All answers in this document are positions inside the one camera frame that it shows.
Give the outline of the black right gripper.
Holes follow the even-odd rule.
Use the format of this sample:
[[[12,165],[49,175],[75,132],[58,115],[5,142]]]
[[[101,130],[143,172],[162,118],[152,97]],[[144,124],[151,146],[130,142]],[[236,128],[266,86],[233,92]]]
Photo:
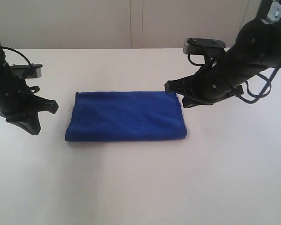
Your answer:
[[[175,92],[184,96],[182,99],[184,108],[213,105],[230,97],[237,97],[247,104],[254,104],[269,95],[272,81],[260,73],[267,67],[234,60],[228,52],[215,63],[205,71],[167,81],[164,85],[165,92]],[[249,90],[248,80],[254,76],[265,81],[259,94]]]

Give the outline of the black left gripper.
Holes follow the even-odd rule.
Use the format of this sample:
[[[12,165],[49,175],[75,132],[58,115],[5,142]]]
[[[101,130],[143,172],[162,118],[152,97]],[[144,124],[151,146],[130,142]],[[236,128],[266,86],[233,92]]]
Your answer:
[[[55,100],[34,96],[25,79],[16,76],[9,65],[0,65],[0,116],[31,135],[41,131],[38,112],[55,114]]]

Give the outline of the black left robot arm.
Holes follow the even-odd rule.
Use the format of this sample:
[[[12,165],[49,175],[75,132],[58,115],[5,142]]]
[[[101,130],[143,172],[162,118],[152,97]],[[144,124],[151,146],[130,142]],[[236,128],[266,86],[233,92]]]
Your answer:
[[[55,114],[58,104],[36,95],[40,88],[28,86],[26,79],[41,77],[41,64],[32,64],[27,57],[25,65],[9,65],[0,43],[0,116],[7,123],[18,126],[31,135],[41,131],[39,112]]]

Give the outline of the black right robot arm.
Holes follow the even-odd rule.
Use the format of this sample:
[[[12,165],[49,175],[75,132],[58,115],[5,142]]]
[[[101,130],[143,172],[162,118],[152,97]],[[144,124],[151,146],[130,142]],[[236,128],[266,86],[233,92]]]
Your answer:
[[[234,45],[217,39],[192,37],[185,41],[183,52],[190,58],[200,55],[203,64],[193,75],[167,81],[167,93],[183,96],[183,107],[213,105],[230,97],[254,104],[268,96],[272,81],[281,69],[281,19],[266,23],[248,22],[238,33]]]

